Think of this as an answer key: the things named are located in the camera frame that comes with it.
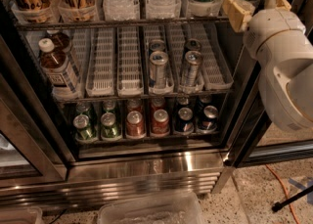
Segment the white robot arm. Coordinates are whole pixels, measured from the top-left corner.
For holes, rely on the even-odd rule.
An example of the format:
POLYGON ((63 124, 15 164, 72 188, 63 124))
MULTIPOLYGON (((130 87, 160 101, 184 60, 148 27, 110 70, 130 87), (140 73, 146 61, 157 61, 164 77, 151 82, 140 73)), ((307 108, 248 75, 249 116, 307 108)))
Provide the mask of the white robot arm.
POLYGON ((258 89, 271 121, 285 131, 313 128, 313 46, 291 4, 265 0, 256 11, 246 0, 222 0, 222 10, 261 65, 258 89))

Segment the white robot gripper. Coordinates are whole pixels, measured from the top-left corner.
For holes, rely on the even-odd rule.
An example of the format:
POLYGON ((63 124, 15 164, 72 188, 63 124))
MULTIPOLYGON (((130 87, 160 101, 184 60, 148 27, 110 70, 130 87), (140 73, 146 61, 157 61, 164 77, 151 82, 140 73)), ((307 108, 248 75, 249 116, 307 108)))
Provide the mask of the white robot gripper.
POLYGON ((305 25, 290 12, 287 0, 264 0, 264 8, 254 14, 255 7, 246 0, 222 0, 221 8, 235 32, 244 32, 244 45, 255 59, 260 47, 269 39, 286 36, 284 43, 294 43, 295 50, 307 47, 305 25))

